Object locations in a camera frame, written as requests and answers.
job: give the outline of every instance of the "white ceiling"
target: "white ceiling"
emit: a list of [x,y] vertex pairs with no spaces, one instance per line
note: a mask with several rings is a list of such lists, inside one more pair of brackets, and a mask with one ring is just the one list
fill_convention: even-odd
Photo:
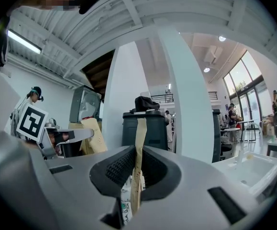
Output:
[[[277,25],[256,0],[100,0],[84,15],[21,7],[12,13],[10,28],[41,47],[42,53],[37,56],[10,40],[8,60],[75,88],[89,84],[80,70],[90,62],[123,44],[153,37],[154,18],[159,17],[170,21],[188,45],[194,41],[192,51],[197,60],[211,40],[217,42],[216,38],[205,35],[196,39],[196,34],[193,38],[183,33],[223,35],[277,64]],[[151,39],[149,46],[155,53],[152,67],[156,68],[165,59],[156,49],[157,41]],[[224,52],[228,55],[229,50],[227,46]],[[167,78],[165,72],[159,76]]]
[[[243,45],[230,39],[220,42],[218,36],[214,35],[181,33],[181,36],[187,42],[195,56],[206,82],[212,80],[222,66],[227,68],[230,67],[231,64],[227,64],[227,61],[231,61],[231,59],[233,59],[233,61],[237,60],[237,57],[232,58],[232,55],[238,56],[239,59],[245,49]],[[148,86],[163,85],[163,88],[165,88],[165,85],[170,83],[170,76],[164,50],[159,38],[152,37],[142,39],[137,41],[136,44],[142,60]],[[210,46],[221,47],[222,53],[218,57],[216,63],[212,65],[213,68],[211,68],[208,73],[205,73],[203,70],[208,66],[208,63],[204,61],[204,58]]]

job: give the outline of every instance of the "ceiling light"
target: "ceiling light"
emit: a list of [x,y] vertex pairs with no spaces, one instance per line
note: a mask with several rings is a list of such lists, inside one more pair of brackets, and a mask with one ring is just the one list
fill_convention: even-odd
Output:
[[223,41],[225,41],[226,40],[226,38],[225,37],[223,37],[223,36],[219,36],[219,41],[220,42],[223,42]]
[[29,40],[25,39],[24,37],[20,36],[19,34],[15,33],[12,30],[8,30],[8,36],[18,43],[21,43],[22,45],[26,46],[30,50],[34,51],[37,54],[40,54],[42,49],[35,45],[34,43],[30,42]]

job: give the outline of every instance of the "ceiling beam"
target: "ceiling beam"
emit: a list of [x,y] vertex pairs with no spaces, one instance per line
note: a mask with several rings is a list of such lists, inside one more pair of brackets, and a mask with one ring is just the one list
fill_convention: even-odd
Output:
[[16,20],[22,25],[26,26],[28,30],[33,31],[41,39],[47,39],[49,43],[53,44],[60,51],[72,57],[73,59],[79,59],[81,57],[81,55],[77,51],[64,43],[61,39],[51,34],[48,30],[31,20],[29,17],[20,13],[19,11],[13,11],[13,13],[11,14],[11,20]]
[[125,4],[125,7],[127,8],[127,10],[129,11],[135,25],[141,25],[142,21],[138,15],[138,12],[132,2],[132,0],[122,0]]
[[237,31],[245,14],[247,0],[234,0],[233,10],[228,22],[228,28],[232,31]]

